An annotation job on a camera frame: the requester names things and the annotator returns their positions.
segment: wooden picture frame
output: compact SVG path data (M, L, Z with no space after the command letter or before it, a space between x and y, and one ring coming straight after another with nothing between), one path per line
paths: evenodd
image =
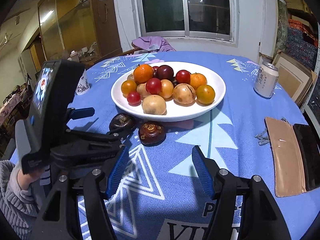
M279 69L279 84L300 106L312 86L312 71L282 51L278 51L272 64Z

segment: metal screw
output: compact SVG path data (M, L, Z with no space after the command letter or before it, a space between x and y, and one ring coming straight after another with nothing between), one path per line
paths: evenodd
M227 175L229 172L226 169L221 169L219 173L224 176Z
M93 171L92 171L92 174L94 175L94 176L97 176L97 175L99 175L101 173L101 170L100 169L94 169Z
M67 178L68 177L66 175L62 175L62 176L59 177L59 181L64 182L64 181L67 180Z
M259 175L254 175L253 176L254 181L259 182L261 181L261 177Z

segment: white oval plate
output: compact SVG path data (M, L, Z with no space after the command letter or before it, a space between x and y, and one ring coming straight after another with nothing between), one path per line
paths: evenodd
M172 67L174 70L174 75L182 69L188 70L190 73L198 72L205 75L208 85L212 86L216 93L214 102L208 106L201 106L197 103L194 103L192 106L180 106L177 105L172 99L171 101L166 101L167 113L165 115L145 114L143 112L141 104L139 106L130 106L127 99L122 95L121 92L121 84L127 80L127 77L131 73L133 73L132 70L122 75L113 84L111 89L111 98L114 103L125 112L142 119L154 120L158 122L176 122L192 119L210 111L221 102L226 93L226 84L224 83L223 79L217 73L206 67L192 63L174 61L150 64L150 66L161 65L169 65L170 67Z

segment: brown leather phone case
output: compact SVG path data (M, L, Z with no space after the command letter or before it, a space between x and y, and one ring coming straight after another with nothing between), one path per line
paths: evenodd
M298 141L290 124L265 118L275 165L276 196L306 192L303 162Z

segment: gray knit sweater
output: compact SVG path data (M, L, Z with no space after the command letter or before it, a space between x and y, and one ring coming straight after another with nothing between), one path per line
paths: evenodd
M22 190L18 184L18 171L10 161L0 161L0 209L14 231L22 240L27 240L37 217L37 204L31 187Z

